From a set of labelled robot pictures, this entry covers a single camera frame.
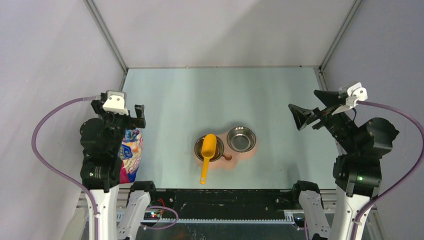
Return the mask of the pink double bowl stand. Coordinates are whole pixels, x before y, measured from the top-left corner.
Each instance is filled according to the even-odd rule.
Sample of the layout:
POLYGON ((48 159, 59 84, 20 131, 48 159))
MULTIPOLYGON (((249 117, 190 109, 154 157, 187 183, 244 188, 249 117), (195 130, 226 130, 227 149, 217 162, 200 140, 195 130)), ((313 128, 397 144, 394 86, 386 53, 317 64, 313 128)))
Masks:
MULTIPOLYGON (((227 144, 227 134, 228 134, 228 131, 225 132, 225 133, 216 135, 223 142, 224 152, 219 159, 217 159, 216 161, 213 161, 213 162, 209 162, 208 168, 210 170, 212 170, 212 169, 232 170, 237 166, 237 164, 239 164, 240 162, 252 159, 257 153, 257 150, 258 150, 258 144, 257 143, 256 143, 255 147, 248 152, 240 153, 240 152, 236 152, 236 151, 232 150, 229 147, 229 145, 227 144)), ((196 164, 198 166, 202 167, 203 161, 200 161, 196 158, 196 156, 194 154, 194 150, 193 150, 193 156, 194 156, 194 161, 196 162, 196 164)))

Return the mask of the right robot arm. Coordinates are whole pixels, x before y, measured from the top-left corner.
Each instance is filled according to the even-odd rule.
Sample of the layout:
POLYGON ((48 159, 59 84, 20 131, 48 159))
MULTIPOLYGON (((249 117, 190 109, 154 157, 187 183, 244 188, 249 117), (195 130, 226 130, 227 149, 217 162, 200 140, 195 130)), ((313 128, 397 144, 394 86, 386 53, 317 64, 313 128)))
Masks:
POLYGON ((306 109, 294 104, 288 108, 298 130, 311 125, 326 128, 343 148, 332 169, 336 185, 336 210, 332 224, 324 213, 322 196, 315 183, 298 181, 291 194, 291 204, 303 209, 305 228, 310 240, 359 240, 371 210, 369 201, 380 191, 381 159, 393 148, 398 130, 386 119, 375 117, 361 126, 347 115, 358 101, 368 97, 363 87, 354 90, 315 90, 324 109, 306 109))

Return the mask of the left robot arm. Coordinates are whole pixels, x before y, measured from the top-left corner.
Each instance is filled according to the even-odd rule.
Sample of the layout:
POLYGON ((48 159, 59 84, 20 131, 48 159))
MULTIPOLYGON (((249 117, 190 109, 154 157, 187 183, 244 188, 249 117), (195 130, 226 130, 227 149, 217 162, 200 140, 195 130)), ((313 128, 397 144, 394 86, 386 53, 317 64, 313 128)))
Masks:
POLYGON ((91 102, 98 118, 80 127, 83 162, 80 171, 88 203, 91 240, 134 240, 147 208, 158 202, 153 181, 136 181, 130 188, 126 210, 117 221, 117 201, 123 161, 119 150, 126 130, 145 128, 144 106, 136 105, 136 117, 126 107, 126 93, 108 90, 91 102))

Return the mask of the colourful pet food bag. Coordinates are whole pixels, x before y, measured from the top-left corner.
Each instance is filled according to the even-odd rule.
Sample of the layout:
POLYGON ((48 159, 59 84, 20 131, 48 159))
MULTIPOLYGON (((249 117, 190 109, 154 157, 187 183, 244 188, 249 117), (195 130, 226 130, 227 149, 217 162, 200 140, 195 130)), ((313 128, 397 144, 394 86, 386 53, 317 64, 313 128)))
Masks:
POLYGON ((120 184, 135 181, 144 148, 143 140, 140 128, 126 130, 118 152, 118 156, 122 160, 119 174, 120 184))

